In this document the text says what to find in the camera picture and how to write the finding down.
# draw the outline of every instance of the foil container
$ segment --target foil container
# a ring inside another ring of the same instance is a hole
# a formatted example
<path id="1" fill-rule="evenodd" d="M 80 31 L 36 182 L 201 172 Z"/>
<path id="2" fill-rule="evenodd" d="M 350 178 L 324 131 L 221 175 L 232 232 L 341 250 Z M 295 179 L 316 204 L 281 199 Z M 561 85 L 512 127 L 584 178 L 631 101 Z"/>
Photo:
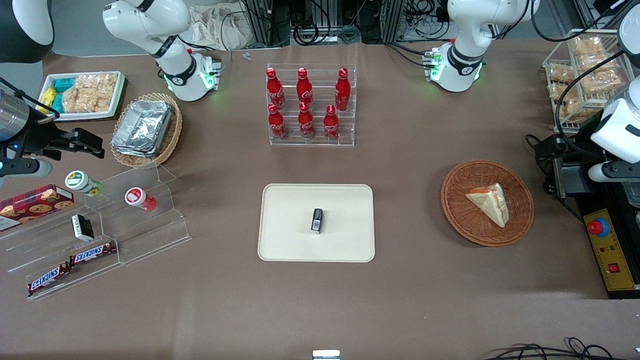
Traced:
<path id="1" fill-rule="evenodd" d="M 171 105 L 164 101 L 134 101 L 113 135 L 111 146 L 120 154 L 146 158 L 156 156 L 171 114 Z"/>

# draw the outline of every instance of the control panel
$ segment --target control panel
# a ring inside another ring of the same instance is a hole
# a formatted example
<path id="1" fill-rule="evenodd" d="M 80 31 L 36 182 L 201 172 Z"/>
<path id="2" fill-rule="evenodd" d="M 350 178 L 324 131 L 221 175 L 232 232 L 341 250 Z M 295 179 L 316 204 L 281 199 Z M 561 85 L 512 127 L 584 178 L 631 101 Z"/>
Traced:
<path id="1" fill-rule="evenodd" d="M 636 284 L 631 276 L 625 255 L 620 249 L 618 237 L 611 225 L 609 212 L 602 209 L 586 215 L 584 223 L 587 226 L 593 252 L 598 260 L 607 290 L 634 290 Z"/>

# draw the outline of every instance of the red cookie box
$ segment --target red cookie box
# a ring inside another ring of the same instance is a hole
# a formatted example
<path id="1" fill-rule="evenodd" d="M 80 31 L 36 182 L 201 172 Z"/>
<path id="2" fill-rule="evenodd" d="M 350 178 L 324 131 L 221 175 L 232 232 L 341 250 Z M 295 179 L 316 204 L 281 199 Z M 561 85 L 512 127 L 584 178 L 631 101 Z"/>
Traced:
<path id="1" fill-rule="evenodd" d="M 48 184 L 0 203 L 0 232 L 74 205 L 72 193 Z"/>

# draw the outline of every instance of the small bottle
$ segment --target small bottle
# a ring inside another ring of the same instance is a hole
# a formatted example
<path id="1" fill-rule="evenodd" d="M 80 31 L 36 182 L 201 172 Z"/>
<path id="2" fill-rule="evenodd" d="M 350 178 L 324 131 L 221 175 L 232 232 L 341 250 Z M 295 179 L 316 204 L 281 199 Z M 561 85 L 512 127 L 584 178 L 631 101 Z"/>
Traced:
<path id="1" fill-rule="evenodd" d="M 271 127 L 271 132 L 275 140 L 285 140 L 289 135 L 287 128 L 284 126 L 282 114 L 278 111 L 278 106 L 274 103 L 269 104 L 269 126 Z"/>
<path id="2" fill-rule="evenodd" d="M 284 108 L 284 88 L 273 67 L 267 69 L 267 91 L 271 102 L 276 104 L 279 110 Z"/>
<path id="3" fill-rule="evenodd" d="M 324 116 L 324 137 L 329 141 L 336 141 L 338 140 L 338 132 L 338 115 L 335 114 L 335 107 L 327 105 Z"/>
<path id="4" fill-rule="evenodd" d="M 298 84 L 296 85 L 296 90 L 298 91 L 298 100 L 300 100 L 300 102 L 306 102 L 309 105 L 309 110 L 313 109 L 313 89 L 307 77 L 307 70 L 303 67 L 298 69 Z"/>
<path id="5" fill-rule="evenodd" d="M 131 206 L 141 208 L 144 211 L 152 211 L 156 208 L 156 198 L 147 194 L 141 188 L 131 188 L 124 195 L 124 201 Z"/>
<path id="6" fill-rule="evenodd" d="M 307 102 L 300 103 L 298 122 L 300 123 L 300 132 L 302 133 L 303 139 L 311 140 L 316 136 L 316 130 L 314 130 L 314 117 L 309 112 L 309 104 Z"/>
<path id="7" fill-rule="evenodd" d="M 338 82 L 335 83 L 335 107 L 338 111 L 346 111 L 349 107 L 351 84 L 349 84 L 349 72 L 343 67 L 338 71 Z"/>
<path id="8" fill-rule="evenodd" d="M 73 191 L 85 193 L 87 196 L 98 196 L 102 192 L 100 181 L 93 180 L 84 171 L 74 170 L 65 178 L 65 185 Z"/>

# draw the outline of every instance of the white tray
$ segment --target white tray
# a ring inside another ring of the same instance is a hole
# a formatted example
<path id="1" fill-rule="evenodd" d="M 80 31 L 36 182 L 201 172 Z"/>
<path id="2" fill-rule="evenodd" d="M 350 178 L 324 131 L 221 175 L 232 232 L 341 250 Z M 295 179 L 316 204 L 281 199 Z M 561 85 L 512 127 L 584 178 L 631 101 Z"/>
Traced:
<path id="1" fill-rule="evenodd" d="M 105 72 L 108 74 L 115 74 L 118 76 L 118 79 L 116 80 L 116 87 L 113 90 L 113 95 L 111 96 L 111 104 L 109 105 L 109 110 L 101 111 L 98 113 L 61 113 L 60 118 L 56 119 L 55 122 L 94 120 L 94 119 L 104 119 L 106 117 L 112 117 L 113 115 L 115 115 L 116 110 L 118 109 L 118 103 L 120 102 L 120 95 L 122 94 L 122 88 L 124 87 L 125 77 L 120 71 L 69 72 L 67 74 L 47 75 L 47 78 L 44 81 L 44 85 L 42 85 L 40 96 L 38 96 L 38 101 L 42 102 L 42 96 L 44 95 L 44 92 L 50 86 L 53 85 L 54 80 L 77 78 L 79 75 L 98 75 Z"/>
<path id="2" fill-rule="evenodd" d="M 320 235 L 311 232 L 323 210 Z M 270 184 L 262 193 L 264 261 L 368 263 L 376 254 L 373 191 L 364 184 Z"/>

